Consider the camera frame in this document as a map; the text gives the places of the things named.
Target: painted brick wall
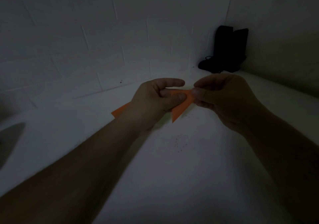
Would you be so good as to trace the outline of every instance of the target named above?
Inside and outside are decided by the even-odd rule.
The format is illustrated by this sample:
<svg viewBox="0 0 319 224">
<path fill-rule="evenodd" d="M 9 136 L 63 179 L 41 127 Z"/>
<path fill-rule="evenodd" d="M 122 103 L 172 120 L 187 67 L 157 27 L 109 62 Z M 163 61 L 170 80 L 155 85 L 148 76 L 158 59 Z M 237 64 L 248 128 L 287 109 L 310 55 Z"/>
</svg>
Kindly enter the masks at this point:
<svg viewBox="0 0 319 224">
<path fill-rule="evenodd" d="M 192 67 L 230 0 L 0 0 L 0 115 Z"/>
</svg>

